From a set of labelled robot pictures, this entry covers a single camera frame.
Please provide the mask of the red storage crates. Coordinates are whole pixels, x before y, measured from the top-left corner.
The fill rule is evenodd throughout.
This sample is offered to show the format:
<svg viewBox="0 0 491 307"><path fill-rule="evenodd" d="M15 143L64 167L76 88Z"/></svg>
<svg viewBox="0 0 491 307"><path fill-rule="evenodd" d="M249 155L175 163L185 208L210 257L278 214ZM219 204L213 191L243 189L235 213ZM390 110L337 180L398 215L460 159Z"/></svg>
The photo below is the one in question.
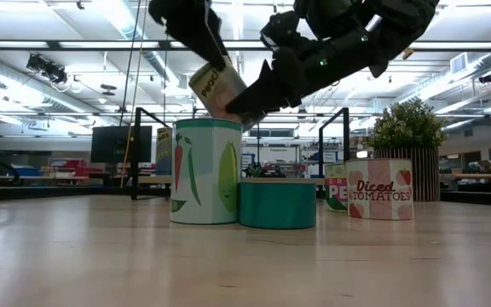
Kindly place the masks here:
<svg viewBox="0 0 491 307"><path fill-rule="evenodd" d="M74 177L88 177L91 174L100 174L102 168L90 167L83 159L53 159L49 166L58 173L71 173Z"/></svg>

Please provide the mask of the tall vegetables label can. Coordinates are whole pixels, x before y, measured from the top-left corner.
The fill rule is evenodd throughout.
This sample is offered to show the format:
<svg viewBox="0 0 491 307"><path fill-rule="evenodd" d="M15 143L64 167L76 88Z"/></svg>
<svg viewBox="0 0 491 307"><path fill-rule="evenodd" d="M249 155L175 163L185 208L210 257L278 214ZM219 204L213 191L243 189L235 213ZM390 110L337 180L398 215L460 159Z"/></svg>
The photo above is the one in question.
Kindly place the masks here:
<svg viewBox="0 0 491 307"><path fill-rule="evenodd" d="M223 119L184 119L173 124L173 223L238 221L241 137L242 126Z"/></svg>

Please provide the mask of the black metal table frame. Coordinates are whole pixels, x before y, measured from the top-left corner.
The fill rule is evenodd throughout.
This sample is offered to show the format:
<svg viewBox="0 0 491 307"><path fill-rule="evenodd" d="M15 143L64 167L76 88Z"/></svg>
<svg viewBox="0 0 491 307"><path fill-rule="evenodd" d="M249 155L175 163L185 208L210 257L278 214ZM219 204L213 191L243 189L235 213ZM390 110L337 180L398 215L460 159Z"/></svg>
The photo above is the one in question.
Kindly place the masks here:
<svg viewBox="0 0 491 307"><path fill-rule="evenodd" d="M128 188L106 188L89 186L67 187L0 187L0 200L24 200L53 197L67 197L91 194L130 195ZM442 191L441 201L470 203L491 206L491 193Z"/></svg>

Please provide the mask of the wooden shelf with black frame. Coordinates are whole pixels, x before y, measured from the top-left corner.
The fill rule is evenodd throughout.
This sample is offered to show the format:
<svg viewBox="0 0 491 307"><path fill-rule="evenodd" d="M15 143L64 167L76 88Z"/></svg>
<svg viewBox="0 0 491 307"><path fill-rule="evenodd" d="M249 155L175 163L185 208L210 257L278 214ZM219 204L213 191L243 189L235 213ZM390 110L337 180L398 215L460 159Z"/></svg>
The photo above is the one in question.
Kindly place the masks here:
<svg viewBox="0 0 491 307"><path fill-rule="evenodd" d="M132 184L131 184L131 192L130 192L130 197L133 200L138 200L138 196L140 195L140 189L139 189L139 151L141 150L141 136L140 136L140 130L141 130L141 125L142 125L142 115L146 115L151 119L154 119L157 123L162 124L164 127L167 127L168 125L158 117L156 117L153 113L148 112L146 109L143 107L137 107L135 111L133 112L133 125L131 126L131 129L134 131L134 141L132 145L132 155L130 159L130 174L132 178ZM321 174L323 171L323 152L324 152L324 145L323 145L323 131L324 129L331 124L334 120L337 118L341 117L343 119L343 126L344 126L344 132L343 132L343 161L348 161L350 159L350 136L349 136L349 109L347 107L341 108L337 113L333 114L327 122L322 125L319 130L318 130L318 149L319 149L319 173Z"/></svg>

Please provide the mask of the short teal can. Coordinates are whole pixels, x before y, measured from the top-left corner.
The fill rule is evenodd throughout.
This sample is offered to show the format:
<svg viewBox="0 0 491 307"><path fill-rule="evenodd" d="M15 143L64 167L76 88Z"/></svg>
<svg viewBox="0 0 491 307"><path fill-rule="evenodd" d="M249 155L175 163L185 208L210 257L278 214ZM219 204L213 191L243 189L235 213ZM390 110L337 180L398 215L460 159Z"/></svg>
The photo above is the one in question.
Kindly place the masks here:
<svg viewBox="0 0 491 307"><path fill-rule="evenodd" d="M239 223L258 229L308 229L316 225L313 183L243 182Z"/></svg>

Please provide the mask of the green plant in ribbed pot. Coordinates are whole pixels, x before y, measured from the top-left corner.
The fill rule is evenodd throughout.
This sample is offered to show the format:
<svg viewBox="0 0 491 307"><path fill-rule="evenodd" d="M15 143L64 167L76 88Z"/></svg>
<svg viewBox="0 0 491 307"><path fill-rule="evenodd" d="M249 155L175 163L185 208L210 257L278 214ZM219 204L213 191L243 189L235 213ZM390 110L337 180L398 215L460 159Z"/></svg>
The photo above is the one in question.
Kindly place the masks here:
<svg viewBox="0 0 491 307"><path fill-rule="evenodd" d="M421 102L393 103L376 119L365 145L377 159L412 163L413 196L419 202L440 199L439 147L447 140L445 120Z"/></svg>

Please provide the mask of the diced tomatoes label can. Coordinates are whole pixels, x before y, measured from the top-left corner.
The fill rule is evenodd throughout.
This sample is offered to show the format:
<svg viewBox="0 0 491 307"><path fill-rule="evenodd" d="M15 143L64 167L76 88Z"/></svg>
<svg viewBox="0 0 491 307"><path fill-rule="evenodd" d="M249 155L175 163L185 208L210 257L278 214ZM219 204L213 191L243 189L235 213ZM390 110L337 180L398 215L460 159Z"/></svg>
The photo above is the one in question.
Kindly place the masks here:
<svg viewBox="0 0 491 307"><path fill-rule="evenodd" d="M347 161L348 215L372 220L414 219L413 170L408 159Z"/></svg>

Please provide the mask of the green peas label can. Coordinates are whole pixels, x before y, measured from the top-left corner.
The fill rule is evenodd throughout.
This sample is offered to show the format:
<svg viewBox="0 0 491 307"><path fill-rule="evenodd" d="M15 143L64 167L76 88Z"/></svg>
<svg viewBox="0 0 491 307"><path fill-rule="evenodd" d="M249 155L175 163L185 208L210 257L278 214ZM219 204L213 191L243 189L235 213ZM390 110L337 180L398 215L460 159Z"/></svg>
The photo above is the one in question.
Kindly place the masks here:
<svg viewBox="0 0 491 307"><path fill-rule="evenodd" d="M325 165L325 202L328 211L347 211L347 175L345 164Z"/></svg>

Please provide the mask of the black ceiling spotlight cluster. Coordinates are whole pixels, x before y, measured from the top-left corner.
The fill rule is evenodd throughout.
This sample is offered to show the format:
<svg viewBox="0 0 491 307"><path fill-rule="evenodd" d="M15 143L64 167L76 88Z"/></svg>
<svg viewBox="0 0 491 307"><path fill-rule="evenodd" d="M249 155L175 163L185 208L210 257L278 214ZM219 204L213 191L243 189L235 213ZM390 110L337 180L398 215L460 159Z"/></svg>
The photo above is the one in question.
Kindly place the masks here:
<svg viewBox="0 0 491 307"><path fill-rule="evenodd" d="M64 66L45 60L40 54L30 54L26 68L47 78L53 84L65 84L67 74Z"/></svg>

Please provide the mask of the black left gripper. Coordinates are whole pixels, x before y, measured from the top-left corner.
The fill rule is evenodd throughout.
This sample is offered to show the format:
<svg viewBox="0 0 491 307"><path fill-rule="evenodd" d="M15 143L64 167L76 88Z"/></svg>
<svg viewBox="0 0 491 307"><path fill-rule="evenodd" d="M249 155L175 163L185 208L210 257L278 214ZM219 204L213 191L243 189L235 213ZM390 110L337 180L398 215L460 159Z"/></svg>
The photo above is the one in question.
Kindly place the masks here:
<svg viewBox="0 0 491 307"><path fill-rule="evenodd" d="M208 0L150 0L149 14L160 25L176 22L174 39L216 69L226 66L219 34L221 19L208 8Z"/></svg>

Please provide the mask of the black monitor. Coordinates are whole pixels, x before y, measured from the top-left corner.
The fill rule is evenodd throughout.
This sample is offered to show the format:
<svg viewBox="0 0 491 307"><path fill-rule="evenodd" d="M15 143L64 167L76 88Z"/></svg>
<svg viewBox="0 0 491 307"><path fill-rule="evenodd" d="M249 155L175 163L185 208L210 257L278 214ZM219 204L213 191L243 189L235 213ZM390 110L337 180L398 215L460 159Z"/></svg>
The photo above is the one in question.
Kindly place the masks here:
<svg viewBox="0 0 491 307"><path fill-rule="evenodd" d="M92 131L90 161L92 163L117 164L127 160L132 155L134 131L129 131L129 126L107 126L95 127ZM153 140L153 128L141 126L141 150L139 151L139 162L150 162Z"/></svg>

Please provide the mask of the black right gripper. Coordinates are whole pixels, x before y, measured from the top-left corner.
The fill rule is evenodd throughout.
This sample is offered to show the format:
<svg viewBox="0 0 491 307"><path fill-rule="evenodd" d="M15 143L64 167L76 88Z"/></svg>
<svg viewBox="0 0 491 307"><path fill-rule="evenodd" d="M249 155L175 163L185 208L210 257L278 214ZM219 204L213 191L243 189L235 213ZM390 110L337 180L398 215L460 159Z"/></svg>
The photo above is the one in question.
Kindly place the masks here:
<svg viewBox="0 0 491 307"><path fill-rule="evenodd" d="M339 38L312 41L302 52L281 47L272 65L263 63L257 80L225 106L232 114L274 112L295 107L315 93L361 69L376 58L376 41L365 31L354 30Z"/></svg>

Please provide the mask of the tall peaches label can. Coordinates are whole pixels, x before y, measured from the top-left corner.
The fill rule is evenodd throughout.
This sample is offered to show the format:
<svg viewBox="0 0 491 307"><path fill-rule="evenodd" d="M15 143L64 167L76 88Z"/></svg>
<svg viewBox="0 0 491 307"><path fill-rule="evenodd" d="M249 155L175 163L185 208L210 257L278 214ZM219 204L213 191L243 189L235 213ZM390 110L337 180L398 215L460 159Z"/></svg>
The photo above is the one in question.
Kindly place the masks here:
<svg viewBox="0 0 491 307"><path fill-rule="evenodd" d="M225 67L218 70L210 63L203 65L189 80L189 87L215 119L226 119L242 125L244 131L261 122L266 113L231 114L225 107L246 89L246 83L225 55Z"/></svg>

